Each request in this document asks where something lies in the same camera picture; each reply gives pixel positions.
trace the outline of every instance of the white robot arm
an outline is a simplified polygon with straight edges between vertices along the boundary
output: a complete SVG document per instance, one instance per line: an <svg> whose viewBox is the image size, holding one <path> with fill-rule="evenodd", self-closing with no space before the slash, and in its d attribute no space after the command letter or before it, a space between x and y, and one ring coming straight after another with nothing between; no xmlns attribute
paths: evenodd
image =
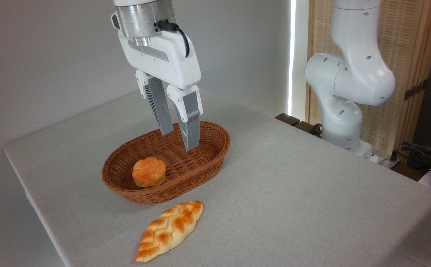
<svg viewBox="0 0 431 267"><path fill-rule="evenodd" d="M380 0L334 0L331 37L343 54L315 54L305 69L321 104L322 138L374 161L360 140L362 113L354 102L381 105L395 89L378 49L379 10Z"/></svg>
<svg viewBox="0 0 431 267"><path fill-rule="evenodd" d="M136 68L141 96L149 102L163 135L174 130L162 81L169 83L187 151L199 145L203 113L194 46L175 23L172 0L114 0L113 26L125 56Z"/></svg>

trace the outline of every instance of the wicker basket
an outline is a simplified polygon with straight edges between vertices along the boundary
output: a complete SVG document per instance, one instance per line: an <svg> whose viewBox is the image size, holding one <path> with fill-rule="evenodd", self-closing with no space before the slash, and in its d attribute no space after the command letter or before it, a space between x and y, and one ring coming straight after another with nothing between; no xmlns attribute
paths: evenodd
<svg viewBox="0 0 431 267"><path fill-rule="evenodd" d="M204 184L222 168L230 147L230 136L220 125L201 121L199 146L186 152L178 124L163 136L160 130L148 132L115 150L103 165L102 180L112 191L139 204L156 204ZM166 164L166 178L156 187L135 184L131 174L134 164L147 157L157 157Z"/></svg>

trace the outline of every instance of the round bun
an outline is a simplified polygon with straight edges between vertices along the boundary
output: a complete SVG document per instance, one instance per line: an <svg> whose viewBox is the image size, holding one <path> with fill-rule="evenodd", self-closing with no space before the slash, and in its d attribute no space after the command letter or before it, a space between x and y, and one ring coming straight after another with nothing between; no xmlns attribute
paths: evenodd
<svg viewBox="0 0 431 267"><path fill-rule="evenodd" d="M156 157L140 159L133 167L132 176L137 186L158 186L166 176L166 164Z"/></svg>

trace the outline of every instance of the fake bread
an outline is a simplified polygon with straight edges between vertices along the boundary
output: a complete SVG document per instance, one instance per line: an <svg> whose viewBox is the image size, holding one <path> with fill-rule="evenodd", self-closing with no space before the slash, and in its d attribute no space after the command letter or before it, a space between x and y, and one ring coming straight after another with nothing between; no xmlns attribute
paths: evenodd
<svg viewBox="0 0 431 267"><path fill-rule="evenodd" d="M158 186L166 176L166 164L155 157L140 159L133 167L132 176L137 186Z"/></svg>
<svg viewBox="0 0 431 267"><path fill-rule="evenodd" d="M203 207L199 201L189 201L165 211L148 225L141 238L135 261L148 262L180 245L194 230Z"/></svg>

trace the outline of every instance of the basket rim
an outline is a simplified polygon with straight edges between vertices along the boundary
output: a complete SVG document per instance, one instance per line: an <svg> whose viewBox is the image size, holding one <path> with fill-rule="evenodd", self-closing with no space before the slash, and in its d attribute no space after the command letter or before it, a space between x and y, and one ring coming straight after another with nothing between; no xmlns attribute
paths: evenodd
<svg viewBox="0 0 431 267"><path fill-rule="evenodd" d="M135 139L138 138L144 138L147 135L151 135L153 134L155 131L159 131L159 129L147 132L143 135L140 135L134 139L131 139L127 142L125 142L124 144L122 144L120 147L118 147L116 150L114 150L107 158L107 160L105 161L103 168L102 168L102 180L103 182L107 185L107 187L109 187L109 189L111 189L112 191L115 192L134 192L134 193L139 193L139 195L141 196L145 196L145 195L151 195L153 193L156 192L160 192L163 191L166 188L171 188L172 186L175 186L176 184L180 183L180 181L186 179L187 177L193 177L196 176L197 174L200 174L204 171L206 171L207 169L213 167L216 164L219 164L221 162L224 161L226 154L229 151L229 147L230 147L230 143L231 143L231 138L229 133L227 132L226 129L224 129L224 127L218 125L217 123L213 123L213 122L208 122L208 121L200 121L200 125L201 128L203 125L212 125L217 127L224 135L224 137L226 138L227 142L221 146L221 152L215 156L213 159L211 159L208 164L206 164L206 166L204 166L203 168L199 168L196 169L194 171L189 171L187 173L185 173L184 175L181 175L179 177L177 177L176 179L173 179L171 181L169 181L168 183L164 184L164 186L150 186L150 187L146 187L146 188L142 188L142 189L134 189L134 190L130 190L130 189L123 189L119 186L116 186L114 183L112 183L109 179L109 176L105 173L105 171L108 169L108 166L110 165L110 163L112 162L113 159L117 158L117 156L125 149L125 147L130 143L133 142ZM179 134L180 134L180 129L179 129L179 124L178 123L174 123L173 126L175 127L175 131L178 130Z"/></svg>

